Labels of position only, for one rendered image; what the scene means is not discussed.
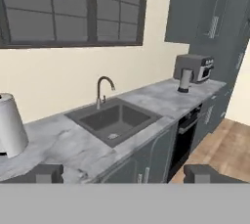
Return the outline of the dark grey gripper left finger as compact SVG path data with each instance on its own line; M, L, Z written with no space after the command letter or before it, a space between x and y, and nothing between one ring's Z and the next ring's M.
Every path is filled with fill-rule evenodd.
M4 180L4 183L53 184L63 182L62 164L38 164L24 175Z

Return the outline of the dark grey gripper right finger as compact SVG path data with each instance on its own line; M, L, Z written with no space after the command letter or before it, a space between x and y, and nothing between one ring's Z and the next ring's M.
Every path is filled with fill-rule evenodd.
M242 180L219 173L208 164L186 164L184 166L185 183L235 184Z

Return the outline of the grey toaster oven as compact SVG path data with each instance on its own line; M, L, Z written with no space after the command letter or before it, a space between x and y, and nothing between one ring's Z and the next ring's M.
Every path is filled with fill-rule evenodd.
M173 77L180 79L184 68L193 71L192 83L202 83L210 77L214 68L214 58L195 54L179 55L176 58Z

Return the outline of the black dishwasher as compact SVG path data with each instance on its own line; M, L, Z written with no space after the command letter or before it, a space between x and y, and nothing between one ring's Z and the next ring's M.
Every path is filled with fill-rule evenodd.
M201 117L201 105L184 115L178 122L178 129L166 182L169 183L188 159L197 122Z

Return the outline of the grey base cupboard door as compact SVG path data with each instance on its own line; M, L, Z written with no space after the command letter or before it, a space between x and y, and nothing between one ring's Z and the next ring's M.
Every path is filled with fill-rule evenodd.
M175 129L170 127L153 140L147 164L147 167L150 168L148 183L162 183L164 181L174 132Z
M141 168L142 163L138 159L130 157L108 172L108 174L101 179L101 182L107 184L136 183Z

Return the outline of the grey base cupboard run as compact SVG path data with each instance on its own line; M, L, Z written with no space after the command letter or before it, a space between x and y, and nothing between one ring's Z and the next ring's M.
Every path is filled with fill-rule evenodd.
M213 133L220 124L222 120L221 114L226 111L229 91L229 86L225 85L203 103L201 109L202 117L198 120L196 126L190 148L191 152L194 151L208 133Z

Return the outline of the grey sink basin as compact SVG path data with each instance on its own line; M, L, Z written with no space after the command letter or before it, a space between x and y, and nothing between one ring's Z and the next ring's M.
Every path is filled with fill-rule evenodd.
M140 108L119 98L65 114L109 147L114 148L161 118L156 112Z

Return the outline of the dark metal tap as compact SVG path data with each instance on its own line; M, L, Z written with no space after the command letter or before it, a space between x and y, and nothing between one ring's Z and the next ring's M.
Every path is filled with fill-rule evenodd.
M99 110L101 108L101 83L103 80L106 80L109 82L111 90L115 91L115 85L113 83L113 81L108 77L108 76L101 76L98 79L98 83L97 83L97 110Z

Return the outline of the white and black blender jug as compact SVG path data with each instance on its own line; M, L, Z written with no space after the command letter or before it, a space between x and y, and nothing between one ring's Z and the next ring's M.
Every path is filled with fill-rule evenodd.
M193 78L193 70L183 68L178 91L181 93L187 93L192 78Z

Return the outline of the grey tall cupboard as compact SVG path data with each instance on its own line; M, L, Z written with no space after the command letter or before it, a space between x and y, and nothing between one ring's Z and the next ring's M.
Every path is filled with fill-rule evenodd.
M212 56L211 78L228 82L236 43L250 0L204 0L190 54Z

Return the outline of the dark framed window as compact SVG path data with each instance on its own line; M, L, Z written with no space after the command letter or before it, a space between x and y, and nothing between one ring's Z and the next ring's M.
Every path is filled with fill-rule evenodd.
M0 0L0 48L141 46L146 0Z

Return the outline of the grey wall cupboard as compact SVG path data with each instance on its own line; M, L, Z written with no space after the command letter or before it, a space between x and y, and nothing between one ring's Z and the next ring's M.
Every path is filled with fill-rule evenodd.
M203 0L170 0L165 40L190 44L199 23Z

